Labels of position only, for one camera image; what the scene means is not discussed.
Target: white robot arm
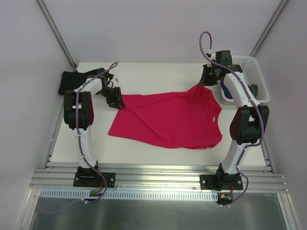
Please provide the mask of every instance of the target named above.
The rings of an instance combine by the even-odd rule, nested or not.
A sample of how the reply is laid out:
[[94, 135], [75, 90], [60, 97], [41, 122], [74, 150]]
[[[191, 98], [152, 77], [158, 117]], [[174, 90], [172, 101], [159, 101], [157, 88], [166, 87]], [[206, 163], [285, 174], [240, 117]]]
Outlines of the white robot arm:
[[108, 187], [115, 185], [115, 173], [106, 172], [103, 176], [99, 171], [98, 161], [92, 150], [91, 127], [94, 122], [94, 95], [99, 93], [106, 97], [110, 107], [125, 107], [120, 88], [114, 87], [116, 83], [113, 75], [108, 73], [116, 65], [117, 63], [112, 64], [108, 70], [96, 76], [89, 76], [81, 87], [64, 93], [64, 121], [75, 136], [80, 160], [73, 186], [97, 187], [102, 184], [101, 179]]
[[244, 75], [239, 65], [232, 64], [229, 50], [216, 52], [216, 61], [209, 59], [210, 55], [204, 54], [210, 64], [204, 65], [199, 85], [212, 86], [217, 81], [222, 81], [230, 91], [236, 104], [237, 112], [230, 125], [232, 142], [226, 158], [220, 163], [215, 175], [201, 175], [202, 189], [243, 190], [239, 168], [251, 146], [263, 138], [267, 124], [269, 109], [253, 96], [244, 80]]

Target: plastic basket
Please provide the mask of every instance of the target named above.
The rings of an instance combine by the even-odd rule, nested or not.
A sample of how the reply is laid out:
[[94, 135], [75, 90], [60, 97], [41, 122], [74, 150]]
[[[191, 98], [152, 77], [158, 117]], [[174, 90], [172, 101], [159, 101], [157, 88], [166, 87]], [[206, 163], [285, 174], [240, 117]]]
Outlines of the plastic basket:
[[[248, 56], [232, 56], [233, 64], [240, 65], [244, 79], [247, 85], [256, 84], [258, 86], [258, 96], [256, 97], [257, 101], [260, 103], [266, 103], [270, 100], [269, 92], [265, 81], [263, 79], [263, 75], [260, 70], [260, 66], [258, 61], [254, 57]], [[222, 103], [223, 104], [234, 104], [234, 100], [228, 99], [225, 97], [224, 91], [220, 86], [222, 93]]]

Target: red t-shirt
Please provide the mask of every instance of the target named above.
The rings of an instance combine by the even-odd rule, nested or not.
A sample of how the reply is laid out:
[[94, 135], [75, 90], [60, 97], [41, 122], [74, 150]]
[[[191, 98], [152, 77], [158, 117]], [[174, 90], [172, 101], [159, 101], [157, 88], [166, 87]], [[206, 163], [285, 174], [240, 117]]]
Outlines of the red t-shirt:
[[222, 140], [221, 108], [212, 91], [199, 85], [186, 92], [123, 95], [109, 135], [165, 148], [205, 149]]

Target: gray wall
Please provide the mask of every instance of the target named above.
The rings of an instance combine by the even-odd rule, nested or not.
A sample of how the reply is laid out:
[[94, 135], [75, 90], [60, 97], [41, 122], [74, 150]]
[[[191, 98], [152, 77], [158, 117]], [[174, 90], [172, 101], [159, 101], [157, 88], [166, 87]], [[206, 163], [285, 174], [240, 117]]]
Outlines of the gray wall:
[[212, 33], [214, 50], [249, 55], [280, 0], [45, 2], [77, 62], [202, 63], [204, 30]]
[[41, 166], [70, 70], [34, 0], [0, 3], [0, 229], [15, 228]]
[[307, 1], [292, 0], [256, 56], [271, 100], [266, 138], [307, 229]]

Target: white tabletop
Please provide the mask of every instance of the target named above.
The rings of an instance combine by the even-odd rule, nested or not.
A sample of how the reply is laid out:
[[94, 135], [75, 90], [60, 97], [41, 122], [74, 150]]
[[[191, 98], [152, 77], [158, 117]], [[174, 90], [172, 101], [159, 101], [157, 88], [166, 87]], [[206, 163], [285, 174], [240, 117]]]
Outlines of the white tabletop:
[[[111, 63], [79, 63], [78, 71], [87, 72]], [[201, 78], [202, 64], [180, 63], [119, 63], [111, 70], [119, 80], [122, 94], [153, 94], [186, 91]], [[218, 165], [225, 158], [231, 138], [230, 123], [235, 106], [223, 106], [218, 86], [212, 89], [222, 111], [218, 123], [222, 141], [211, 149], [165, 149], [135, 140], [108, 136], [117, 110], [109, 108], [101, 95], [93, 97], [94, 123], [92, 144], [99, 163], [162, 164], [162, 165]], [[75, 138], [62, 121], [51, 158], [52, 162], [79, 162]], [[251, 148], [243, 165], [265, 166], [261, 147]]]

